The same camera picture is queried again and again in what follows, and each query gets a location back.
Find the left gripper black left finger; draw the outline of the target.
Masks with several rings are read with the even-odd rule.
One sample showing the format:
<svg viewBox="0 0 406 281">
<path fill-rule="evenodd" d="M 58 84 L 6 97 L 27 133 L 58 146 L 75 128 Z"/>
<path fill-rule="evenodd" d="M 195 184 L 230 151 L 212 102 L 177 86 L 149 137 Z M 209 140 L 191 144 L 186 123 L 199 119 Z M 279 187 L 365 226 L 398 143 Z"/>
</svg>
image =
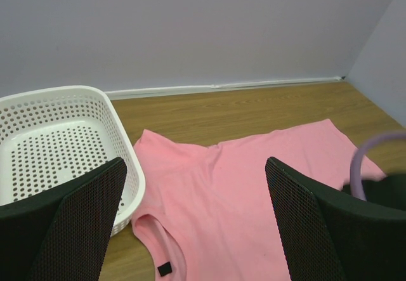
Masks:
<svg viewBox="0 0 406 281">
<path fill-rule="evenodd" d="M 98 280 L 127 175 L 116 157 L 1 206 L 1 280 Z"/>
</svg>

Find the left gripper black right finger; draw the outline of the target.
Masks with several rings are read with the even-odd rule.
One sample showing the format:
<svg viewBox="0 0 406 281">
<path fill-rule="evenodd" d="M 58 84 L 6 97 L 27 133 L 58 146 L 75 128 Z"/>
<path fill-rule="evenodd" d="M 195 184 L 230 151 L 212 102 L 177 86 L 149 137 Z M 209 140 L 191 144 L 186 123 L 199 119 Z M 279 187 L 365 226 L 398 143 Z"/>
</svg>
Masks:
<svg viewBox="0 0 406 281">
<path fill-rule="evenodd" d="M 291 280 L 405 280 L 405 211 L 270 157 L 266 180 Z"/>
</svg>

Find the white perforated plastic basket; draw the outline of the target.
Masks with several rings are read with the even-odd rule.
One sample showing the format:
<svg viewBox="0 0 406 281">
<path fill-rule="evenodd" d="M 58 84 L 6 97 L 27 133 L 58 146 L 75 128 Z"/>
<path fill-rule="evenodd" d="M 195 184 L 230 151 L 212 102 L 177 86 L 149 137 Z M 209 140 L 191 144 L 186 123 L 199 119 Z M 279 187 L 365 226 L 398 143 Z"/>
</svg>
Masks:
<svg viewBox="0 0 406 281">
<path fill-rule="evenodd" d="M 89 86 L 40 89 L 1 98 L 1 203 L 77 178 L 120 157 L 127 176 L 112 229 L 130 222 L 145 176 L 108 96 Z"/>
</svg>

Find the pink t shirt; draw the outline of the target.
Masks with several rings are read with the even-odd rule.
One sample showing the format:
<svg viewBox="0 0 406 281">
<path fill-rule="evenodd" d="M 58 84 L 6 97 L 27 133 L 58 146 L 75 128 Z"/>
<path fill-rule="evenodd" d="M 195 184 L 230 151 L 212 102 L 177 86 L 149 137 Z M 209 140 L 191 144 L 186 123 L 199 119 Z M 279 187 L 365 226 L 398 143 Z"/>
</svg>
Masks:
<svg viewBox="0 0 406 281">
<path fill-rule="evenodd" d="M 210 147 L 144 130 L 134 150 L 146 178 L 133 214 L 156 280 L 289 280 L 265 164 L 276 157 L 340 189 L 355 152 L 326 119 Z"/>
</svg>

